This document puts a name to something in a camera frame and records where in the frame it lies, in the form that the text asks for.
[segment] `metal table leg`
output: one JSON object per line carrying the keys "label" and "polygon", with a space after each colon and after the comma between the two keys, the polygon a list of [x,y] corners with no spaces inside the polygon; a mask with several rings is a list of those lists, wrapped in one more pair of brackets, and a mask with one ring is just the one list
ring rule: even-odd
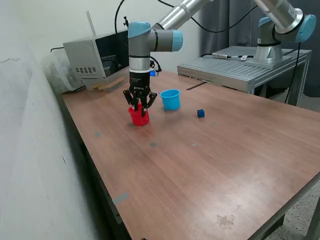
{"label": "metal table leg", "polygon": [[299,107],[301,98],[304,93],[307,72],[309,68],[310,54],[307,56],[305,63],[298,65],[295,71],[291,90],[288,97],[288,104]]}
{"label": "metal table leg", "polygon": [[314,214],[304,240],[319,240],[320,239],[320,199],[316,204]]}

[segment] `dark stain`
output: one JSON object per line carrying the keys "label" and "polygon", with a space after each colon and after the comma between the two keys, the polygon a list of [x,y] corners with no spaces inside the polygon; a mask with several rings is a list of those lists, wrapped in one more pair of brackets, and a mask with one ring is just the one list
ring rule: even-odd
{"label": "dark stain", "polygon": [[231,215],[231,217],[227,217],[227,216],[220,216],[217,215],[217,221],[216,223],[219,224],[219,227],[221,228],[225,228],[225,229],[232,229],[232,226],[234,225],[234,219],[235,216]]}

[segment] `table surface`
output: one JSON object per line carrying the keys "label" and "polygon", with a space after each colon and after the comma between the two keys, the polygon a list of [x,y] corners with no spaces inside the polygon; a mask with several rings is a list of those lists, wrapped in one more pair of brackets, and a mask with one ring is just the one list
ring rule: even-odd
{"label": "table surface", "polygon": [[[63,99],[133,240],[245,240],[320,171],[320,114],[162,72],[181,108],[131,124],[123,90]],[[205,117],[197,118],[204,109]]]}

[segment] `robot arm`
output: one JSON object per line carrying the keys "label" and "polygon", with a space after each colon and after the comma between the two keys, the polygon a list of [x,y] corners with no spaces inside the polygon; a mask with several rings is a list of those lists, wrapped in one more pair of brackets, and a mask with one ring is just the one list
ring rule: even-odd
{"label": "robot arm", "polygon": [[[130,88],[123,93],[127,102],[138,110],[142,104],[142,116],[157,97],[150,90],[150,53],[176,52],[183,45],[183,36],[177,29],[187,22],[205,4],[212,0],[184,0],[175,6],[153,27],[147,22],[132,22],[128,28]],[[314,15],[304,16],[299,8],[293,8],[287,0],[253,0],[268,16],[259,27],[271,24],[270,37],[258,44],[280,44],[280,41],[304,42],[316,26]]]}

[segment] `blue joint cap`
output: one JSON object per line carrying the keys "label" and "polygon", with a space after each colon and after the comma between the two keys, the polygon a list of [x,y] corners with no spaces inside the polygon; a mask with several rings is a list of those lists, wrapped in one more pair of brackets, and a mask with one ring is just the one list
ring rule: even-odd
{"label": "blue joint cap", "polygon": [[145,34],[151,30],[151,25],[148,22],[134,21],[129,24],[128,38],[134,38]]}
{"label": "blue joint cap", "polygon": [[197,110],[198,118],[204,118],[205,117],[205,111],[203,109]]}
{"label": "blue joint cap", "polygon": [[270,22],[270,21],[271,21],[271,20],[270,20],[270,18],[269,18],[268,16],[265,16],[265,17],[261,18],[261,19],[259,20],[258,28],[261,27],[263,24],[266,24],[266,23],[268,23],[268,22]]}
{"label": "blue joint cap", "polygon": [[304,16],[303,22],[298,30],[295,37],[296,43],[303,43],[307,41],[311,35],[314,33],[317,24],[317,17],[315,15],[309,14]]}
{"label": "blue joint cap", "polygon": [[182,32],[179,30],[172,30],[173,38],[172,38],[172,50],[171,52],[177,52],[182,48],[184,44],[184,36]]}

